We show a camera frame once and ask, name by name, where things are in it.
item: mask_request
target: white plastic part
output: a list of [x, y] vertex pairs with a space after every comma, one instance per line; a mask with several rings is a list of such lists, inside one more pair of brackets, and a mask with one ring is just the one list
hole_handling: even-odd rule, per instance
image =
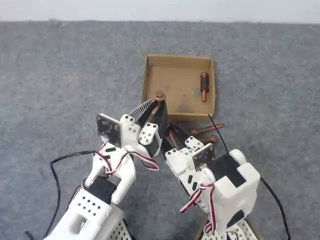
[[120, 119], [120, 123], [122, 147], [137, 143], [141, 127], [135, 124], [135, 119], [128, 114], [124, 114]]
[[81, 188], [45, 240], [105, 240], [123, 219], [123, 212]]
[[191, 153], [186, 148], [186, 151], [178, 151], [177, 149], [172, 149], [165, 153], [166, 163], [172, 170], [176, 178], [188, 168], [188, 162], [192, 162]]
[[227, 176], [215, 182], [213, 205], [216, 230], [221, 233], [227, 228], [230, 219], [242, 210], [245, 216], [251, 213], [257, 199], [260, 174], [248, 162], [237, 168], [245, 182], [235, 187]]
[[194, 136], [190, 136], [187, 140], [185, 140], [184, 144], [193, 151], [196, 151], [200, 148], [203, 148], [204, 144], [196, 139]]
[[[117, 168], [122, 156], [126, 152], [127, 151], [124, 148], [118, 148], [110, 143], [106, 143], [98, 153], [104, 157], [109, 156], [108, 162], [114, 170]], [[107, 163], [98, 154], [95, 154], [92, 161], [91, 173], [86, 178], [84, 185], [89, 187], [97, 176], [103, 175], [105, 167], [108, 167]], [[126, 195], [130, 186], [136, 179], [135, 165], [129, 154], [124, 157], [120, 169], [118, 169], [113, 175], [121, 179], [116, 190], [111, 196], [111, 203], [117, 205], [122, 201], [123, 197]]]
[[215, 231], [211, 235], [204, 234], [201, 240], [227, 240], [227, 235], [231, 240], [258, 240], [245, 219], [228, 228], [225, 232], [218, 233]]
[[131, 236], [123, 220], [121, 220], [107, 240], [131, 240]]
[[154, 136], [158, 132], [158, 125], [147, 122], [144, 127], [141, 129], [139, 134], [140, 144], [146, 146], [153, 142]]
[[229, 155], [236, 160], [240, 165], [247, 162], [245, 155], [238, 149], [233, 149], [229, 152]]

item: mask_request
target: copper cylinder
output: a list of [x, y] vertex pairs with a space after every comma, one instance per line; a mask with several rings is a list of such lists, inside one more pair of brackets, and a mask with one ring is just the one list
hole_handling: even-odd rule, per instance
[[154, 94], [154, 100], [156, 100], [156, 101], [163, 101], [163, 100], [165, 100], [165, 99], [166, 99], [166, 95], [165, 95], [165, 93], [164, 93], [163, 91], [158, 90], [158, 91], [155, 92], [155, 94]]
[[200, 74], [200, 91], [202, 93], [202, 101], [207, 101], [207, 94], [209, 92], [209, 74], [202, 72]]
[[217, 142], [217, 136], [212, 135], [211, 137], [200, 138], [198, 140], [203, 144], [208, 144], [208, 143], [215, 144]]
[[[225, 125], [223, 123], [220, 123], [220, 124], [216, 124], [215, 125], [217, 129], [221, 129], [223, 128]], [[212, 131], [212, 130], [216, 130], [215, 126], [207, 126], [207, 127], [204, 127], [204, 128], [194, 128], [191, 130], [191, 134], [193, 136], [197, 136], [201, 133], [205, 133], [205, 132], [208, 132], [208, 131]]]
[[175, 132], [172, 131], [172, 130], [169, 130], [169, 136], [170, 136], [170, 139], [171, 139], [171, 142], [172, 142], [174, 148], [177, 149], [177, 150], [180, 150], [180, 145], [179, 145], [179, 143], [177, 141]]
[[202, 91], [202, 102], [207, 101], [207, 91]]

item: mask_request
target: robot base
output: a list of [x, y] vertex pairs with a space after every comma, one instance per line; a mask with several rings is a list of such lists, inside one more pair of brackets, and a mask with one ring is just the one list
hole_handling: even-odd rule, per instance
[[217, 233], [216, 231], [211, 235], [203, 234], [203, 228], [208, 223], [208, 220], [203, 223], [195, 240], [263, 240], [263, 238], [253, 230], [246, 219], [230, 227], [228, 231], [223, 234]]

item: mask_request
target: red white black wire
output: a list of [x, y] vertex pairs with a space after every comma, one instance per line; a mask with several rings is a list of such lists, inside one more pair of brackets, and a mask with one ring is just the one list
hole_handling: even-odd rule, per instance
[[206, 235], [211, 235], [216, 230], [216, 217], [215, 217], [215, 208], [214, 208], [214, 202], [213, 202], [213, 192], [215, 189], [214, 184], [208, 184], [208, 185], [200, 185], [200, 188], [198, 188], [191, 196], [189, 202], [187, 202], [181, 209], [180, 213], [184, 213], [188, 208], [190, 208], [192, 205], [198, 206], [198, 198], [201, 196], [202, 192], [205, 189], [211, 188], [210, 194], [209, 194], [209, 204], [210, 204], [210, 216], [211, 221], [209, 221], [203, 228], [203, 233]]

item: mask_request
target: gray carpet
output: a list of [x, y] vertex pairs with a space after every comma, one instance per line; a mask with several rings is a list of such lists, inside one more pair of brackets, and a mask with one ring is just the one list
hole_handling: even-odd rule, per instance
[[[214, 58], [214, 117], [228, 147], [276, 191], [292, 239], [318, 239], [320, 25], [92, 21], [0, 23], [0, 239], [44, 234], [57, 197], [49, 161], [97, 148], [96, 114], [119, 118], [138, 104], [147, 53]], [[120, 204], [129, 230], [138, 240], [193, 239], [204, 215], [179, 213], [185, 193], [157, 161], [159, 172], [136, 164]], [[59, 219], [91, 157], [56, 169]], [[250, 219], [265, 239], [286, 239], [264, 186]]]

